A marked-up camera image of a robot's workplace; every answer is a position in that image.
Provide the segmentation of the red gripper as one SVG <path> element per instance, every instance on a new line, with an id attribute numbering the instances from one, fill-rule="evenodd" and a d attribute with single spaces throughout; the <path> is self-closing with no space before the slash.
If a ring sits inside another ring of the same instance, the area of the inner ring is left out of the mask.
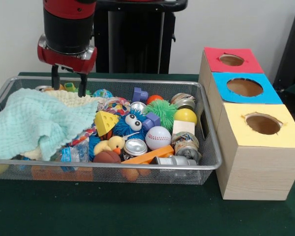
<path id="1" fill-rule="evenodd" d="M 54 90 L 59 90 L 60 88 L 58 69 L 59 66 L 61 66 L 79 73 L 81 81 L 78 88 L 78 96 L 84 97 L 86 95 L 88 81 L 87 74 L 93 70 L 95 65 L 97 56 L 96 47 L 90 45 L 88 49 L 81 54 L 61 54 L 48 47 L 46 36 L 45 34 L 42 34 L 37 45 L 37 55 L 41 62 L 52 65 L 51 78 L 52 88 Z"/>

